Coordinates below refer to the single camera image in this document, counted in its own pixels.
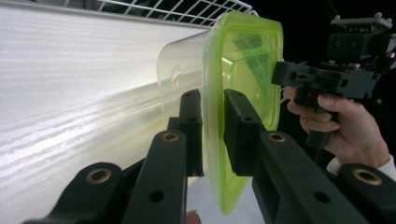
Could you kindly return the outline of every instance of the plastic food container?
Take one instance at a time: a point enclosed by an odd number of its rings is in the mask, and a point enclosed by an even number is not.
[[[178,116],[181,94],[198,89],[202,95],[205,176],[224,215],[235,208],[248,177],[233,173],[224,145],[223,90],[244,93],[265,128],[275,130],[281,96],[271,79],[282,51],[279,22],[234,11],[219,17],[211,30],[168,44],[159,56],[165,120]]]

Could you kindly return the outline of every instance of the lime green lid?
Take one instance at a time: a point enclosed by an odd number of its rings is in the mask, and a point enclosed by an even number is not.
[[[220,210],[229,215],[248,177],[236,176],[224,145],[224,89],[244,93],[267,130],[279,118],[280,87],[272,84],[277,61],[282,60],[280,22],[229,12],[208,32],[204,49],[203,112],[208,176]]]

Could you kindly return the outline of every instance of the white surface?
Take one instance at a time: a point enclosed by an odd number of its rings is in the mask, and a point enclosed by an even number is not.
[[[264,224],[264,219],[251,187],[251,179],[241,194],[233,212],[224,216],[210,193],[205,178],[196,180],[189,187],[187,211],[196,210],[203,224]]]
[[[76,173],[146,156],[156,62],[202,28],[0,2],[0,223],[45,216]]]

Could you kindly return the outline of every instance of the wire rack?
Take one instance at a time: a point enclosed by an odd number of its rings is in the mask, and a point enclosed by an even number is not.
[[[218,16],[229,11],[258,16],[252,6],[237,0],[31,0],[30,2],[202,26],[212,26]]]

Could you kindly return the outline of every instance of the sleeve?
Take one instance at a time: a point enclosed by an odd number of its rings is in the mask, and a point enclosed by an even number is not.
[[[327,164],[327,170],[335,175],[338,174],[338,170],[341,165],[337,158],[332,159],[329,164]],[[390,160],[384,165],[377,168],[379,171],[389,176],[391,179],[396,181],[396,166],[393,161],[393,157],[390,155]]]

